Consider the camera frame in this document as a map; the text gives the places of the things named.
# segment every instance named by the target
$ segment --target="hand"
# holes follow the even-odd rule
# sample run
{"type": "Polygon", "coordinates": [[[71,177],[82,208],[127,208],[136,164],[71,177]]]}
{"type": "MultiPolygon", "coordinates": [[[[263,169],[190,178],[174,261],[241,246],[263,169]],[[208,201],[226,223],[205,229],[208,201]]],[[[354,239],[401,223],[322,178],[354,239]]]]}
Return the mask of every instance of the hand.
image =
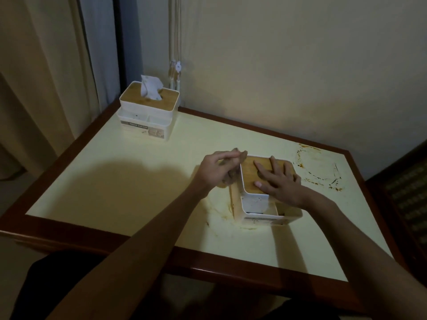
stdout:
{"type": "Polygon", "coordinates": [[[301,177],[297,174],[292,174],[291,163],[285,162],[282,172],[273,156],[270,157],[270,162],[273,173],[267,171],[261,164],[254,160],[255,166],[268,181],[268,183],[256,181],[254,182],[255,186],[280,202],[303,208],[308,188],[301,185],[301,177]]]}
{"type": "Polygon", "coordinates": [[[228,171],[240,164],[239,156],[240,151],[238,150],[216,151],[211,155],[206,155],[188,186],[189,191],[205,198],[211,189],[224,179],[228,171]],[[224,158],[230,158],[230,160],[224,165],[219,165],[218,161],[224,158]]]}

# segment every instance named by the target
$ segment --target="desk organizer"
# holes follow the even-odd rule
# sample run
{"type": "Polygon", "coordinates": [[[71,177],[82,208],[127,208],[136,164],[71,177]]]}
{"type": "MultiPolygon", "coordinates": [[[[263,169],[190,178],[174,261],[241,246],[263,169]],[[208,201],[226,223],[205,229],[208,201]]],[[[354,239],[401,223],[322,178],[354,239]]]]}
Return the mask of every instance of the desk organizer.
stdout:
{"type": "MultiPolygon", "coordinates": [[[[302,217],[301,209],[278,202],[260,191],[254,181],[262,181],[262,175],[254,165],[258,161],[267,171],[271,171],[267,157],[248,156],[240,165],[238,181],[230,185],[234,220],[243,224],[285,225],[302,217]]],[[[283,168],[284,160],[277,160],[283,168]]]]}
{"type": "Polygon", "coordinates": [[[168,140],[181,97],[178,91],[163,88],[161,101],[141,96],[141,82],[134,81],[120,96],[117,111],[123,129],[138,135],[168,140]]]}

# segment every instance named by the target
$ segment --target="tissue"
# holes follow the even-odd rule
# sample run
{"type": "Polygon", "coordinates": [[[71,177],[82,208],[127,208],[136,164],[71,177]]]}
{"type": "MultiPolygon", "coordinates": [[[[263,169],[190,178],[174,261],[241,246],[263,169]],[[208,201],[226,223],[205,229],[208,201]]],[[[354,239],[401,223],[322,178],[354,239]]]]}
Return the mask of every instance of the tissue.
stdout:
{"type": "Polygon", "coordinates": [[[161,100],[159,90],[163,89],[163,83],[153,76],[141,75],[141,96],[152,100],[161,100]]]}

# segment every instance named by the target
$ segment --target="table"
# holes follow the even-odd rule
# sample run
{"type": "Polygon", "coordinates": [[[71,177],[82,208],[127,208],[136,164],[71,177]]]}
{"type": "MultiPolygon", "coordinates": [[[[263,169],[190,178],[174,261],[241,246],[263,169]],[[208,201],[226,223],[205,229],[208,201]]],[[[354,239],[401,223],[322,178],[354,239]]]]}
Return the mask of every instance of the table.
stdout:
{"type": "MultiPolygon", "coordinates": [[[[0,232],[39,250],[109,254],[189,183],[203,156],[239,147],[293,162],[398,263],[403,258],[350,153],[180,107],[168,142],[121,130],[116,100],[0,218],[0,232]]],[[[233,221],[228,188],[195,209],[164,271],[363,312],[322,231],[303,212],[284,227],[233,221]]]]}

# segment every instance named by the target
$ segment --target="wooden lid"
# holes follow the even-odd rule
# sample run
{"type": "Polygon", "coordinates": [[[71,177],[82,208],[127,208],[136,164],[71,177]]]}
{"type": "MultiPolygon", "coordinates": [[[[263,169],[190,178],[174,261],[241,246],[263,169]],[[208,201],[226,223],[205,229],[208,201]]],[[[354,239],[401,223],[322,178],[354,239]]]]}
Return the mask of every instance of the wooden lid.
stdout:
{"type": "Polygon", "coordinates": [[[120,96],[120,100],[142,104],[147,107],[158,108],[165,111],[172,111],[176,100],[178,99],[178,92],[169,89],[161,89],[159,94],[162,97],[162,100],[160,101],[144,98],[141,96],[141,83],[132,82],[126,91],[120,96]]]}
{"type": "MultiPolygon", "coordinates": [[[[243,187],[245,188],[246,192],[251,194],[265,194],[254,185],[255,181],[266,182],[265,180],[260,178],[260,174],[257,170],[257,167],[254,165],[254,160],[259,162],[267,171],[272,171],[269,158],[258,157],[258,156],[248,156],[246,160],[241,164],[242,175],[243,175],[243,187]]],[[[285,160],[276,159],[276,161],[283,172],[283,164],[285,160]]],[[[295,174],[295,169],[293,166],[292,166],[292,174],[295,174]]]]}

